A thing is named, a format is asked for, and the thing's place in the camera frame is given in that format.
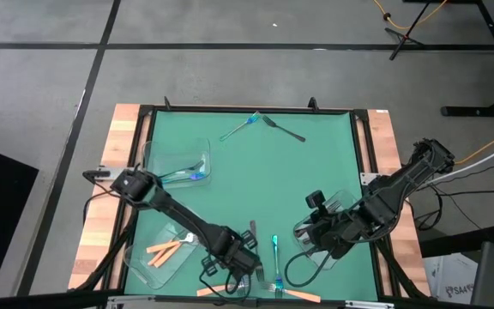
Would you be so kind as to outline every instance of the clear plastic container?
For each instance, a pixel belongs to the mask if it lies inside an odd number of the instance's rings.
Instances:
[[[356,202],[356,199],[352,196],[349,191],[340,190],[337,191],[331,198],[327,199],[323,206],[331,212],[339,212],[344,210],[344,206],[346,205],[348,208]],[[304,252],[308,252],[314,245],[310,243],[310,239],[308,238],[308,234],[306,232],[302,232],[308,224],[305,224],[307,220],[310,219],[310,216],[306,216],[302,221],[297,223],[293,230],[292,236],[295,239],[295,242],[298,244],[300,249]],[[323,259],[327,256],[327,251],[321,251],[316,253],[308,254],[310,261],[314,262],[314,264],[319,267]],[[325,265],[323,266],[323,270],[330,270],[333,265],[337,262],[335,259],[328,259]]]
[[[180,269],[198,244],[183,243],[169,259],[159,268],[148,265],[156,253],[146,253],[146,248],[152,245],[165,244],[171,240],[184,239],[188,233],[177,223],[169,222],[163,229],[155,228],[150,237],[137,240],[125,250],[124,262],[130,270],[152,289],[163,287]]]
[[[148,170],[159,176],[164,189],[206,185],[211,179],[211,147],[206,138],[177,145],[152,142],[155,151],[149,158]]]

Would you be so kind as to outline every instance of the blue-handled fork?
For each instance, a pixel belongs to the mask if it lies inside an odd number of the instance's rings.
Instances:
[[[278,262],[278,235],[272,236],[272,247],[274,248],[275,260],[275,298],[283,297],[283,280],[280,274],[280,264]]]

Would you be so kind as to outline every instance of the gray floor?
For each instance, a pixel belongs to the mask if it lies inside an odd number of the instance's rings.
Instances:
[[[384,0],[409,24],[419,4]],[[486,1],[494,18],[494,1]],[[0,0],[0,41],[98,42],[110,0],[61,3]],[[393,43],[371,0],[123,0],[110,38],[138,42]],[[475,6],[450,5],[413,32],[427,43],[490,44]],[[0,271],[0,296],[15,292],[24,256],[63,151],[94,51],[0,51],[0,153],[41,174]],[[390,110],[401,158],[434,137],[458,157],[494,138],[494,119],[443,118],[439,106],[494,101],[494,53],[377,51],[107,51],[63,188],[32,293],[67,287],[81,236],[81,208],[92,187],[81,172],[97,166],[117,103],[321,106]],[[494,171],[444,185],[494,188]],[[481,227],[494,225],[494,195],[455,199]],[[413,195],[415,213],[437,206]],[[435,231],[474,230],[450,201]]]

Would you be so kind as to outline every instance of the orange object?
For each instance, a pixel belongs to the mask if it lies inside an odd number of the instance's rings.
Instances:
[[[226,288],[226,285],[215,286],[215,287],[211,287],[211,288],[213,288],[213,290],[215,290],[217,292],[220,292],[220,291],[224,291],[224,289]],[[213,293],[213,291],[211,291],[210,288],[202,288],[201,290],[197,290],[197,297],[207,296],[207,295],[210,295],[212,293]]]
[[[146,253],[154,253],[157,251],[161,251],[167,248],[174,247],[175,245],[180,244],[180,241],[169,241],[166,244],[161,244],[161,245],[152,245],[151,247],[146,248]]]
[[[156,254],[155,257],[150,260],[150,262],[148,262],[148,265],[150,265],[150,266],[154,265],[155,261],[159,260],[161,258],[161,256],[163,256],[164,253],[165,253],[165,250],[159,251],[158,254]]]
[[[178,250],[178,248],[180,248],[181,245],[182,245],[182,243],[178,243],[178,245],[175,245],[173,248],[171,248],[171,250],[167,251],[163,255],[163,257],[161,257],[157,262],[154,263],[154,266],[155,267],[160,267],[161,265],[163,265],[163,263],[166,260],[168,260],[171,257],[171,255],[173,255]]]
[[[292,296],[297,296],[303,300],[309,300],[309,301],[313,301],[316,303],[322,302],[322,298],[320,296],[317,296],[314,294],[309,294],[309,293],[299,292],[299,291],[292,291],[292,290],[288,290],[288,289],[284,289],[283,292],[285,292],[289,295],[292,295]]]

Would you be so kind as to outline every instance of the green mat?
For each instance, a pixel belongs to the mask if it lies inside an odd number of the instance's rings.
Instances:
[[[267,280],[273,280],[271,235],[279,237],[283,273],[287,260],[299,252],[292,227],[310,213],[304,198],[315,190],[322,190],[327,198],[338,190],[350,191],[359,198],[361,190],[348,114],[269,116],[277,124],[306,137],[306,142],[270,128],[262,120],[220,142],[220,136],[244,122],[249,114],[157,112],[151,153],[158,151],[158,143],[182,147],[185,142],[200,137],[209,140],[210,183],[168,191],[204,220],[227,225],[240,233],[249,229],[250,220],[256,220],[259,255]],[[150,158],[149,167],[153,166]],[[147,237],[154,227],[162,228],[169,221],[155,210],[142,211],[135,239]],[[138,250],[133,251],[133,256],[140,253]],[[176,275],[157,290],[129,271],[125,294],[196,296],[196,290],[204,288],[198,276],[206,255],[202,247],[197,248]],[[289,270],[292,281],[304,282],[316,266],[306,258],[299,258]],[[219,273],[205,276],[205,280],[211,285],[222,285],[226,275],[227,270],[219,268]],[[251,296],[274,297],[258,287],[255,274],[251,280]],[[322,300],[377,300],[369,245],[354,246],[331,270],[322,271],[313,283],[300,290],[318,294]]]

